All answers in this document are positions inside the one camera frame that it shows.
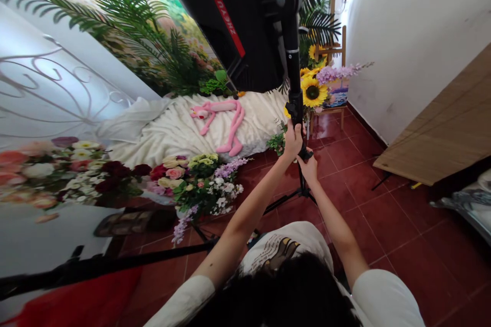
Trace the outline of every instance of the dark hair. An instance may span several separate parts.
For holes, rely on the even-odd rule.
[[[361,326],[352,308],[327,265],[307,252],[285,260],[274,272],[261,268],[244,275],[238,270],[188,325]]]

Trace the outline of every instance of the red stripe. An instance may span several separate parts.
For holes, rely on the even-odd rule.
[[[223,18],[225,25],[227,26],[230,36],[232,36],[232,39],[234,40],[235,47],[237,48],[237,51],[239,51],[240,57],[244,57],[246,54],[244,47],[242,46],[242,42],[240,42],[240,38],[237,35],[237,31],[235,31],[235,27],[232,24],[232,20],[230,19],[229,13],[225,7],[224,1],[223,0],[215,0],[216,7],[218,8],[218,11],[221,14],[221,17]]]

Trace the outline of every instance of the hand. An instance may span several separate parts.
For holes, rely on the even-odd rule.
[[[307,147],[307,151],[312,152],[312,149]],[[302,169],[302,174],[309,185],[317,181],[317,160],[314,156],[308,159],[307,163],[297,156],[298,163]]]
[[[302,137],[302,125],[297,124],[295,129],[293,128],[292,119],[288,119],[288,130],[285,133],[285,152],[283,156],[286,156],[291,161],[298,155],[302,149],[303,137]]]

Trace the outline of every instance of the stuffed toy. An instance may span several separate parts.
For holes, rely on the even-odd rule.
[[[240,102],[235,100],[227,100],[223,102],[206,102],[203,106],[194,106],[191,108],[191,117],[206,119],[211,115],[211,118],[208,120],[203,129],[199,132],[201,135],[205,135],[210,128],[210,124],[215,118],[217,112],[220,111],[233,111],[235,110],[235,115],[232,120],[232,126],[230,127],[229,140],[223,146],[220,146],[216,149],[216,153],[226,153],[229,155],[236,156],[242,150],[242,144],[239,142],[235,133],[237,132],[237,128],[240,123],[244,119],[244,109]]]

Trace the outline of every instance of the wooden board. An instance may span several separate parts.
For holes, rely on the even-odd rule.
[[[374,166],[433,185],[491,155],[491,43],[407,126]]]

